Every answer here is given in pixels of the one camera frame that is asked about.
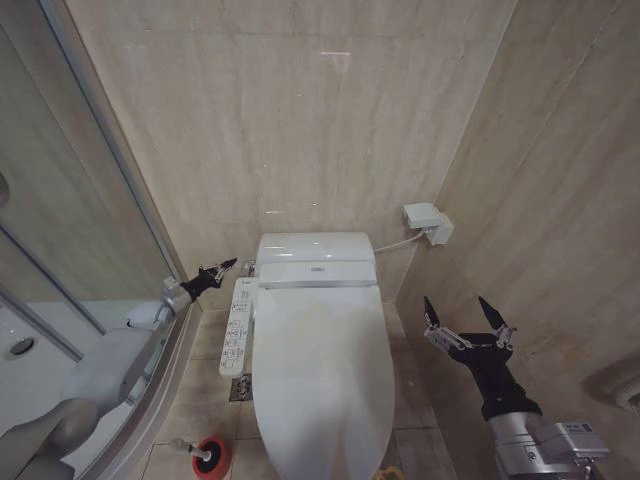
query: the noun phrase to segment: toilet lid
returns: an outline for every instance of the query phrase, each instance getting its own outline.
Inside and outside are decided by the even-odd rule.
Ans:
[[[260,289],[252,368],[258,426],[281,478],[373,477],[395,401],[377,286]]]

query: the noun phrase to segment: floor drain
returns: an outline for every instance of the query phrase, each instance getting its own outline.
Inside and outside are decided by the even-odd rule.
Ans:
[[[36,339],[33,337],[21,338],[16,343],[11,345],[5,352],[4,358],[7,360],[14,360],[23,355],[29,353],[36,345]]]
[[[245,402],[248,400],[253,400],[250,373],[234,378],[231,381],[231,392],[229,393],[230,402]]]

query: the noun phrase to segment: toilet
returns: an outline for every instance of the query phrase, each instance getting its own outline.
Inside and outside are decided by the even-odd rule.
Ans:
[[[368,236],[265,234],[255,275],[252,388],[271,463],[285,480],[370,480],[395,396]]]

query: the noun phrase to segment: wall-mounted remote control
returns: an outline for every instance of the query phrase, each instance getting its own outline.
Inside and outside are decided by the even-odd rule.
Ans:
[[[256,277],[241,277],[236,280],[220,358],[220,375],[223,377],[237,378],[244,374],[245,353],[257,289]]]

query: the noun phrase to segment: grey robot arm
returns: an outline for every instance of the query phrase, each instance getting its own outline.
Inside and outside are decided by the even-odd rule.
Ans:
[[[235,262],[200,267],[195,278],[181,284],[168,278],[162,300],[129,311],[128,328],[101,337],[69,373],[58,405],[0,437],[0,478],[72,480],[74,469],[61,459],[82,445],[100,419],[125,400],[166,328],[206,289],[220,288]]]
[[[494,436],[496,463],[503,479],[584,480],[593,462],[609,449],[587,422],[545,424],[542,410],[511,375],[511,336],[500,313],[479,297],[492,333],[454,333],[440,325],[424,297],[427,337],[471,371],[482,394],[482,415]]]

